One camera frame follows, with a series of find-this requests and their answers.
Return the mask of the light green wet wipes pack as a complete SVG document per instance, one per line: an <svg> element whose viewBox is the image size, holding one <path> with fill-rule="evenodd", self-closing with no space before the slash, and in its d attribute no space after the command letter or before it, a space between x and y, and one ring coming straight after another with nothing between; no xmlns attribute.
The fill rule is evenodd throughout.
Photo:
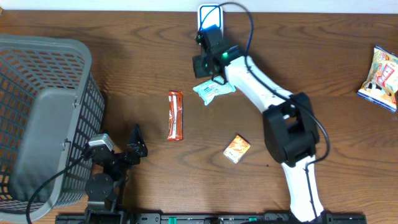
<svg viewBox="0 0 398 224"><path fill-rule="evenodd" d="M202 98L204 105L207 106L216 96L233 93L236 88L229 82L224 83L223 77L217 76L213 80L208 80L193 87L193 91Z"/></svg>

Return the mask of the long orange snack bar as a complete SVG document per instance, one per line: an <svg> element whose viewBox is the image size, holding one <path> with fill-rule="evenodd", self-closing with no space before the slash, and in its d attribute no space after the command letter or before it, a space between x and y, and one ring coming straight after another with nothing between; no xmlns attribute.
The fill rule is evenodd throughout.
<svg viewBox="0 0 398 224"><path fill-rule="evenodd" d="M181 91L169 91L169 135L168 141L181 141L183 139L182 115L183 93Z"/></svg>

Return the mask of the small orange snack packet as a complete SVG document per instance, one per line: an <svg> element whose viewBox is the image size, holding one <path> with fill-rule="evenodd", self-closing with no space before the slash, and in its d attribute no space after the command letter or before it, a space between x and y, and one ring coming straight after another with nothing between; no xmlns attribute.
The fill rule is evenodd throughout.
<svg viewBox="0 0 398 224"><path fill-rule="evenodd" d="M251 145L240 135L237 135L223 151L223 155L231 162L237 164Z"/></svg>

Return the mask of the cream snack bag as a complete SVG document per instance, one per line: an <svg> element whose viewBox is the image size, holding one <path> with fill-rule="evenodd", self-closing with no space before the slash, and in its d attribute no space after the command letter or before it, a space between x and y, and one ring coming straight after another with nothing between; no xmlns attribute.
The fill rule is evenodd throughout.
<svg viewBox="0 0 398 224"><path fill-rule="evenodd" d="M374 47L368 77L357 95L393 113L397 111L397 55Z"/></svg>

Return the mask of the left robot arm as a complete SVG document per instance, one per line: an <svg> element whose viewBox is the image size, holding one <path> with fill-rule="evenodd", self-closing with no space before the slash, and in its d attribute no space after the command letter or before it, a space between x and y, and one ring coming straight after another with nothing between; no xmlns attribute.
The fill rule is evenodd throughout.
<svg viewBox="0 0 398 224"><path fill-rule="evenodd" d="M84 159L103 168L101 173L90 177L85 184L88 206L85 223L130 223L131 214L123 208L123 193L127 173L148 155L138 124L127 143L126 152L115 152L115 144L108 134L97 134L85 145Z"/></svg>

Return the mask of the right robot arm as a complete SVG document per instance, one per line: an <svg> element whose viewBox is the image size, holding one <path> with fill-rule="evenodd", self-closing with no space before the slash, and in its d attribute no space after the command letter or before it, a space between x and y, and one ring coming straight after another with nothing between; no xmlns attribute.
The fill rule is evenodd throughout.
<svg viewBox="0 0 398 224"><path fill-rule="evenodd" d="M315 179L320 137L309 97L274 83L246 52L224 39L218 26L200 29L195 40L201 46L201 54L193 58L195 76L219 74L256 106L262 114L266 148L284 170L290 211L302 223L318 220L323 213Z"/></svg>

